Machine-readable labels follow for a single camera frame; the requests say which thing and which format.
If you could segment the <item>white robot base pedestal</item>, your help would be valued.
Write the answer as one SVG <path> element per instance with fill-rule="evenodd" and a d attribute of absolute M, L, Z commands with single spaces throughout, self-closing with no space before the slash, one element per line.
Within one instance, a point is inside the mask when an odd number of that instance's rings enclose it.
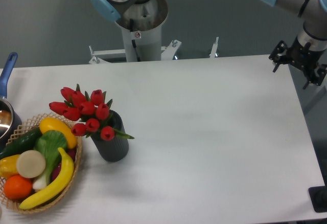
<path fill-rule="evenodd" d="M 127 62 L 161 60 L 161 28 L 168 17 L 166 0 L 132 5 L 116 24 L 122 32 Z"/>

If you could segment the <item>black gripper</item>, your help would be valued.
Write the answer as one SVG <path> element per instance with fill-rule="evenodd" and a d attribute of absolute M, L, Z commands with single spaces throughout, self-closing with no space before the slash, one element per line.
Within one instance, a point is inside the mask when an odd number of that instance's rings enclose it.
<path fill-rule="evenodd" d="M 321 86 L 326 76 L 326 64 L 319 64 L 325 52 L 325 41 L 311 37 L 296 37 L 291 47 L 281 40 L 269 55 L 275 73 L 280 65 L 290 64 L 301 70 L 307 81 L 302 89 L 310 84 Z"/>

